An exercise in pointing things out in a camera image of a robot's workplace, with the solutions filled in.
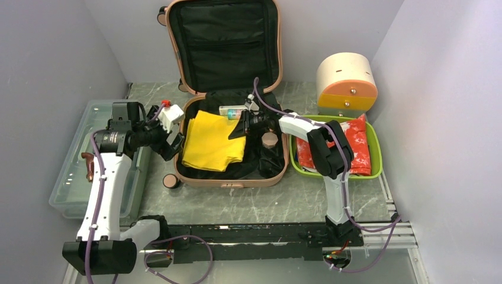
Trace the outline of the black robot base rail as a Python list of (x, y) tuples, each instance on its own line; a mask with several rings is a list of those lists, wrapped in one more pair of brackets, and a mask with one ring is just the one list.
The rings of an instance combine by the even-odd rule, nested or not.
[(302, 259), (322, 261), (332, 250), (364, 245), (360, 229), (342, 237), (328, 235), (326, 222), (168, 225), (169, 234), (147, 251), (172, 254), (175, 264), (203, 260)]

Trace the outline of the lime green plastic tray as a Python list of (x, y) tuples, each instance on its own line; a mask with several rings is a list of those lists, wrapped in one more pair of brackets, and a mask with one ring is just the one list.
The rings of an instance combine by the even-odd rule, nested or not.
[[(329, 115), (305, 115), (306, 118), (318, 122), (330, 122), (330, 121), (337, 121), (339, 123), (353, 120), (355, 118), (348, 118), (348, 117), (340, 117), (340, 116), (329, 116)], [(371, 156), (371, 174), (369, 176), (357, 176), (357, 175), (351, 175), (349, 171), (349, 177), (351, 179), (374, 179), (377, 178), (381, 172), (382, 172), (382, 154), (381, 154), (381, 149), (379, 146), (379, 141), (377, 138), (377, 135), (375, 133), (375, 130), (373, 126), (366, 121), (366, 136), (368, 140), (368, 146), (369, 146), (369, 152)], [(297, 145), (295, 143), (295, 136), (290, 136), (289, 137), (289, 156), (290, 156), (290, 162), (292, 163), (293, 168), (298, 171), (302, 175), (306, 176), (311, 176), (311, 177), (316, 177), (320, 178), (321, 174), (319, 172), (313, 173), (313, 172), (306, 172), (301, 169), (301, 166), (297, 162), (295, 158), (295, 153), (297, 150)]]

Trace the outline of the cream orange drawer cabinet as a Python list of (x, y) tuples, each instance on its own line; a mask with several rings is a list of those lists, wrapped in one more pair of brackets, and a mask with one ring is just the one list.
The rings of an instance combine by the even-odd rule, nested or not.
[(318, 113), (357, 118), (369, 111), (377, 97), (369, 60), (358, 53), (326, 57), (316, 72)]

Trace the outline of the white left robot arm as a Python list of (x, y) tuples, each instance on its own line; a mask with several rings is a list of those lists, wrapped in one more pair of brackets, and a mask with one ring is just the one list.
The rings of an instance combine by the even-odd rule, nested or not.
[(181, 150), (184, 135), (173, 128), (184, 118), (184, 111), (170, 101), (145, 112), (139, 102), (116, 102), (103, 130), (90, 136), (94, 151), (93, 180), (89, 202), (75, 241), (65, 242), (62, 255), (80, 274), (92, 280), (95, 275), (130, 273), (137, 254), (148, 244), (165, 247), (170, 240), (167, 220), (162, 215), (141, 217), (127, 231), (120, 230), (120, 207), (134, 154), (150, 147), (169, 161)]

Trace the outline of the yellow cloth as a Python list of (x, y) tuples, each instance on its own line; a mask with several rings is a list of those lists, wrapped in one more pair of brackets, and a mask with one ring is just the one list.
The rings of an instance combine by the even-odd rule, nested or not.
[(244, 158), (246, 137), (229, 139), (237, 120), (199, 110), (188, 123), (182, 164), (198, 170), (223, 172)]

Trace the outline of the pink hard-shell suitcase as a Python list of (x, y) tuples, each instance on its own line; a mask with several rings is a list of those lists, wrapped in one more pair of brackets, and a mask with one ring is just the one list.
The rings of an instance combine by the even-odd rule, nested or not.
[[(173, 1), (160, 8), (158, 22), (168, 30), (180, 72), (179, 88), (192, 95), (184, 106), (180, 131), (199, 110), (219, 115), (218, 108), (242, 105), (259, 79), (259, 111), (279, 108), (273, 94), (282, 79), (280, 13), (274, 1)], [(278, 144), (262, 145), (273, 132)], [(287, 136), (261, 130), (246, 136), (244, 158), (223, 172), (186, 167), (174, 158), (175, 172), (189, 186), (267, 187), (277, 184), (289, 163)]]

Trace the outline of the red white tie-dye cloth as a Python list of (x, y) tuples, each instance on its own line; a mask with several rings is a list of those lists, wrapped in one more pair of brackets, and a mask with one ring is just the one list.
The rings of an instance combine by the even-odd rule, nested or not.
[[(371, 174), (371, 156), (366, 136), (365, 116), (362, 114), (353, 120), (341, 122), (340, 126), (354, 154), (350, 166), (350, 174), (369, 176)], [(297, 145), (295, 158), (301, 169), (306, 172), (317, 173), (308, 142), (296, 137), (295, 143)]]

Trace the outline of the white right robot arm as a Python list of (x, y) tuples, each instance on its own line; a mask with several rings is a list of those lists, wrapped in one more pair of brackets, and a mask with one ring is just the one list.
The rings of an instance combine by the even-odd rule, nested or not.
[(334, 246), (343, 244), (355, 228), (348, 201), (349, 169), (354, 154), (340, 123), (310, 120), (291, 110), (274, 115), (244, 110), (228, 139), (254, 135), (264, 129), (280, 129), (283, 134), (308, 142), (314, 167), (322, 175), (326, 189), (327, 240)]

